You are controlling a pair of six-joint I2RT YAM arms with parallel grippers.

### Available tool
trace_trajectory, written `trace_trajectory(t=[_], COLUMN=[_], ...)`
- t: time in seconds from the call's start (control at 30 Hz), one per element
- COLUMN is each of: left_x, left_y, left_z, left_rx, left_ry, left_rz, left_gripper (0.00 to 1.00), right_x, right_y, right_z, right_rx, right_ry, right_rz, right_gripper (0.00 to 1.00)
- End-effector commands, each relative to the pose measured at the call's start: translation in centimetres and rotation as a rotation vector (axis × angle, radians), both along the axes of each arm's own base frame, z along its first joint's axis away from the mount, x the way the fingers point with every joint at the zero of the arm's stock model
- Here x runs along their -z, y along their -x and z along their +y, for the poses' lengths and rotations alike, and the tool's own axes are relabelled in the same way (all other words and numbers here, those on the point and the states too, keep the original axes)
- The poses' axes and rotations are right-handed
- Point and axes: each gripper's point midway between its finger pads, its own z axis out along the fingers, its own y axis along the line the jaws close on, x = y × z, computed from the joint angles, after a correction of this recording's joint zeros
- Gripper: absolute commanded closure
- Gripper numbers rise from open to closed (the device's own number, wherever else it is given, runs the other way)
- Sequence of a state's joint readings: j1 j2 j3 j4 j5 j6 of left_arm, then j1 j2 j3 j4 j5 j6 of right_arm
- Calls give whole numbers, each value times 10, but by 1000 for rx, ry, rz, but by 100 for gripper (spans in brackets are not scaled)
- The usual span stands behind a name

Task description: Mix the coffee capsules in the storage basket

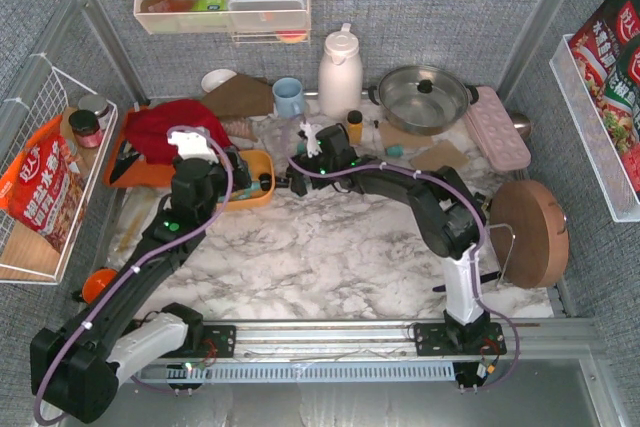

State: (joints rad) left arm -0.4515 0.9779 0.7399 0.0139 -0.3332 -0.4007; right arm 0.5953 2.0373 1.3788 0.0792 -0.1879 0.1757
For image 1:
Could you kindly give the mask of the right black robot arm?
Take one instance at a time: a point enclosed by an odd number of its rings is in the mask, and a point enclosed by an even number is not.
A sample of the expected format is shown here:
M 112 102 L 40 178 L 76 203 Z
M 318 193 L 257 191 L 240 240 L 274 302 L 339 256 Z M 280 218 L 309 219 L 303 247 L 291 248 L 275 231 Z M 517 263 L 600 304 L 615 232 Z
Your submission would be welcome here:
M 300 132 L 310 150 L 287 159 L 291 190 L 304 196 L 308 187 L 332 185 L 408 206 L 426 246 L 448 261 L 444 270 L 448 342 L 456 352 L 480 342 L 490 325 L 476 259 L 486 239 L 486 217 L 457 171 L 445 166 L 422 172 L 360 156 L 340 124 L 315 132 L 303 122 Z

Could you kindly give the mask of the red cloth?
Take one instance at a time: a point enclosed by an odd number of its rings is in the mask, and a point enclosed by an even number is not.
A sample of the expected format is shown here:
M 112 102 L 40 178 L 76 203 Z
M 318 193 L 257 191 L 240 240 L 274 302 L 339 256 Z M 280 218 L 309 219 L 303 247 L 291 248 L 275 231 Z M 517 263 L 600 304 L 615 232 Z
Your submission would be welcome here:
M 222 148 L 232 145 L 219 119 L 194 99 L 174 100 L 131 113 L 124 137 L 148 164 L 170 165 L 178 150 L 168 143 L 167 132 L 181 125 L 204 127 Z

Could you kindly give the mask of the black coffee capsule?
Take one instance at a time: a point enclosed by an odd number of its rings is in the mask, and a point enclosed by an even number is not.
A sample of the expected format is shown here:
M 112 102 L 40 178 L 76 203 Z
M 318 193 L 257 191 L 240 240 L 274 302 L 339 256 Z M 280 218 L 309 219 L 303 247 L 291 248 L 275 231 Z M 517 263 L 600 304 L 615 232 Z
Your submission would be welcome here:
M 264 192 L 268 192 L 273 187 L 273 177 L 269 173 L 259 175 L 260 188 Z

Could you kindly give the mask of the orange plastic storage basket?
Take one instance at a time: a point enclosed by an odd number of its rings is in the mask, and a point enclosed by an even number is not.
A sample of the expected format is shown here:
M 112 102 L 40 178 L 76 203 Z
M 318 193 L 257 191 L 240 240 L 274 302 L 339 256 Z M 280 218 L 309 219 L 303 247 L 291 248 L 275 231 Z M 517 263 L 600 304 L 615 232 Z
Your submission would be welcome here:
M 275 172 L 271 156 L 263 150 L 242 150 L 240 157 L 247 162 L 252 184 L 248 189 L 232 193 L 226 211 L 255 209 L 268 205 L 275 191 Z M 271 177 L 269 188 L 263 190 L 260 186 L 260 176 L 269 174 Z

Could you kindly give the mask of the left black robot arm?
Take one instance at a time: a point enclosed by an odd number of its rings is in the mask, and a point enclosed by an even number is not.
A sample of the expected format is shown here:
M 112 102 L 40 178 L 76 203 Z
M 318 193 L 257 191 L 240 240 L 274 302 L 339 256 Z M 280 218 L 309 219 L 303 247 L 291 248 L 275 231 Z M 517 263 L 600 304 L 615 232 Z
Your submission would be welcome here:
M 134 315 L 201 244 L 237 186 L 250 185 L 244 159 L 227 148 L 213 162 L 202 157 L 174 162 L 170 205 L 157 211 L 129 261 L 87 307 L 56 331 L 41 329 L 30 345 L 34 418 L 47 402 L 84 422 L 97 420 L 123 382 L 169 353 L 196 354 L 203 317 L 179 303 L 150 321 L 130 326 Z

